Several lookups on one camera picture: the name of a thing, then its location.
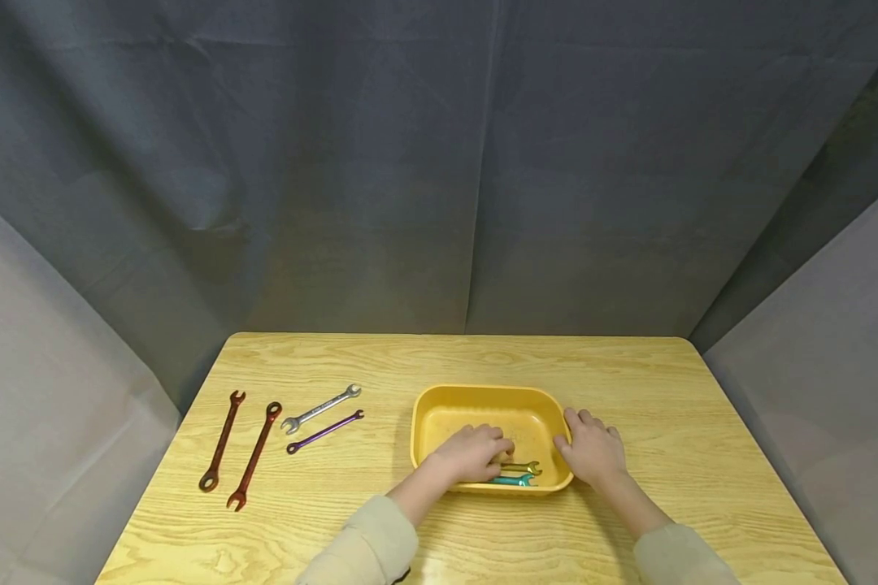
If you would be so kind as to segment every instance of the silver wrench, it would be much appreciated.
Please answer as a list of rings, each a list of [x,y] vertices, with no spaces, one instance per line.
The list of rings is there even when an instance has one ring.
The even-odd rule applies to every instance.
[[[290,425],[288,431],[286,431],[286,435],[292,435],[294,432],[299,430],[299,425],[302,425],[305,421],[309,420],[312,417],[315,417],[316,414],[321,414],[324,411],[327,411],[329,408],[332,408],[334,405],[339,404],[341,401],[346,401],[349,398],[354,398],[358,394],[361,393],[361,387],[359,387],[356,383],[349,383],[348,388],[345,388],[345,391],[335,396],[332,400],[328,402],[322,402],[321,405],[316,406],[314,409],[311,409],[308,412],[304,412],[299,414],[296,418],[287,418],[283,422],[280,423],[280,429],[283,429],[287,424]]]

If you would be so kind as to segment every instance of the purple wrench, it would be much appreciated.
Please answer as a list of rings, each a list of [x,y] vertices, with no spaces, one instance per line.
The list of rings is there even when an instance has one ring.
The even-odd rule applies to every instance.
[[[286,452],[289,453],[290,455],[293,455],[299,449],[304,448],[305,445],[308,445],[312,441],[315,441],[316,439],[321,439],[322,437],[328,435],[329,432],[339,430],[339,429],[341,429],[341,427],[345,426],[346,424],[352,423],[352,421],[359,420],[361,418],[364,418],[364,411],[359,409],[359,410],[355,411],[354,414],[352,414],[350,417],[343,418],[342,420],[339,420],[338,422],[336,422],[332,426],[327,427],[327,429],[323,429],[322,431],[316,432],[315,435],[312,435],[311,437],[306,437],[305,439],[302,439],[302,441],[298,441],[297,443],[287,444],[286,445]]]

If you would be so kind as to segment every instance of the right hand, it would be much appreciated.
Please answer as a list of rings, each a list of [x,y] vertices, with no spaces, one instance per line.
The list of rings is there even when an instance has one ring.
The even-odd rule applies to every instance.
[[[565,435],[555,436],[554,444],[577,478],[601,489],[628,475],[624,443],[615,427],[606,429],[601,420],[585,409],[576,413],[566,408],[563,417],[572,431],[572,444]]]

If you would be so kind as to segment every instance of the red wrench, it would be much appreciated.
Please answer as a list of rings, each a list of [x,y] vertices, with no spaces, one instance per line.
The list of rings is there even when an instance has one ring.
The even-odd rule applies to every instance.
[[[211,492],[212,489],[218,487],[218,465],[221,464],[221,457],[224,455],[224,446],[228,444],[228,436],[231,435],[231,425],[234,424],[234,417],[237,414],[237,406],[247,398],[247,392],[237,395],[237,390],[231,392],[231,408],[228,409],[228,418],[224,419],[224,429],[221,430],[221,437],[218,439],[218,445],[215,448],[215,456],[211,458],[211,466],[198,480],[198,488],[203,492]]]
[[[247,469],[244,470],[241,485],[237,486],[237,491],[228,498],[228,507],[231,507],[231,504],[234,504],[235,501],[237,502],[237,507],[234,509],[235,512],[240,512],[242,507],[247,504],[247,486],[250,485],[250,478],[254,475],[254,469],[258,468],[258,459],[263,451],[264,443],[267,442],[267,436],[273,426],[273,421],[276,420],[281,410],[283,410],[283,405],[280,402],[271,402],[271,404],[267,405],[267,420],[264,421],[264,427],[260,431],[258,443],[254,445],[254,451],[250,454],[250,461],[247,462]]]

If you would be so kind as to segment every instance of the hand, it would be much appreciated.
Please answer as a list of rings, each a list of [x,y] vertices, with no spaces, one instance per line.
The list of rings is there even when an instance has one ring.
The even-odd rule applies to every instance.
[[[566,408],[563,417],[572,431],[572,444],[564,435],[555,436],[554,444],[577,478],[593,488],[602,489],[628,475],[624,443],[615,427],[606,429],[605,424],[593,418],[587,410],[576,414],[573,409]]]
[[[494,458],[514,452],[511,439],[503,438],[500,427],[465,425],[426,457],[423,466],[437,470],[449,485],[462,481],[488,481],[501,474]]]

